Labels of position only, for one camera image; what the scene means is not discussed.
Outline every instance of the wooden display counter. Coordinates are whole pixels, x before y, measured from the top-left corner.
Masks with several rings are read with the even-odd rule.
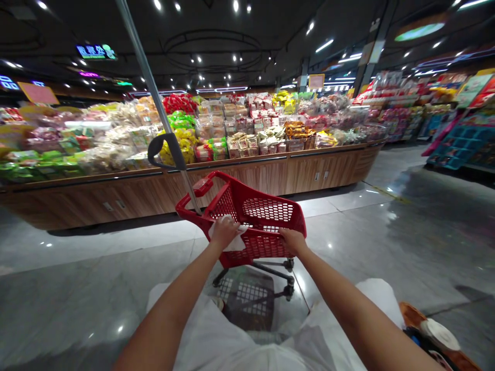
[[[194,184],[221,170],[249,187],[272,195],[347,186],[366,178],[385,140],[343,147],[311,149],[188,165]],[[199,198],[209,204],[221,187]],[[0,205],[32,226],[68,229],[171,213],[186,194],[179,172],[160,168],[9,185]]]

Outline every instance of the white shorts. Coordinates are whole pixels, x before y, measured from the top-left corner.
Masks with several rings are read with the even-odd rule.
[[[147,312],[169,286],[150,291]],[[392,287],[371,278],[356,287],[398,327],[405,327]],[[359,370],[366,371],[349,339],[323,301],[312,308],[299,331],[280,345],[257,345],[230,323],[203,294],[189,316],[174,371],[192,370]]]

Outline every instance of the black ceiling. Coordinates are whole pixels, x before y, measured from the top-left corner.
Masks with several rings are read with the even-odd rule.
[[[201,88],[209,83],[215,87],[225,86],[224,76],[228,74],[232,76],[231,86],[273,85],[277,77],[285,84],[300,73],[303,57],[310,58],[312,73],[319,72],[329,62],[338,60],[346,48],[348,52],[352,47],[360,52],[371,22],[382,16],[386,5],[380,0],[251,0],[252,10],[248,14],[246,0],[239,0],[237,13],[233,0],[177,0],[180,12],[173,1],[160,1],[161,11],[156,9],[154,0],[128,0],[128,4],[157,85],[162,89],[171,89],[172,85],[185,89],[186,84],[194,88],[198,74],[205,77],[204,82],[199,82]],[[430,56],[493,41],[495,1],[462,11],[452,11],[452,1],[399,1],[376,70],[400,68],[405,64],[410,68]],[[44,2],[49,11],[41,9],[34,0],[0,1],[3,25],[0,57],[21,64],[23,71],[16,73],[82,84],[77,74],[67,69],[72,66],[71,61],[77,60],[75,45],[105,43],[114,49],[119,60],[91,61],[84,69],[129,78],[138,89],[145,87],[113,0]],[[11,6],[28,6],[36,19],[16,19]],[[449,20],[440,31],[409,42],[394,42],[397,30],[410,19],[449,9]],[[315,26],[307,35],[311,21]],[[329,39],[334,42],[315,53]],[[438,40],[442,40],[442,44],[432,49]],[[411,54],[403,58],[407,50],[411,50]],[[332,74],[341,76],[348,71],[355,72],[356,68],[357,61],[348,62]],[[0,73],[13,74],[14,71],[2,63]]]

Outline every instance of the supermarket aisle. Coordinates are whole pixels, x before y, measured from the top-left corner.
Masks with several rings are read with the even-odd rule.
[[[306,216],[308,245],[323,259],[355,283],[384,278],[399,300],[449,327],[489,369],[495,191],[423,169],[423,149],[387,147],[366,182],[294,199]],[[143,318],[149,290],[176,277],[207,243],[184,221],[64,237],[0,217],[0,369],[108,369]],[[277,331],[279,339],[290,334],[318,295],[297,260],[294,275],[287,302],[275,298],[283,280],[231,270],[232,287],[248,282],[267,298],[262,307],[244,300],[246,310],[232,321]],[[217,293],[210,285],[205,291]]]

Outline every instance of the shopping cart basket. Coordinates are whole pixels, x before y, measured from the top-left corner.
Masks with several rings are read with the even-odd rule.
[[[294,256],[282,245],[282,237],[278,233],[279,228],[290,228],[301,232],[306,237],[306,226],[303,212],[299,204],[256,191],[236,178],[220,171],[213,171],[194,185],[194,195],[203,197],[213,186],[213,179],[219,178],[225,181],[218,194],[206,207],[202,215],[187,210],[186,205],[191,201],[190,195],[183,197],[175,207],[177,213],[185,220],[196,224],[201,228],[209,240],[208,231],[215,219],[230,214],[241,225],[247,225],[248,229],[241,235],[246,248],[242,251],[223,252],[220,262],[224,267],[223,272],[213,281],[217,287],[220,280],[230,268],[239,265],[252,265],[265,272],[287,280],[284,289],[287,296],[292,295],[294,278],[267,268],[254,262],[259,258],[287,258],[284,263],[270,263],[271,265],[283,265],[289,272],[294,267]]]

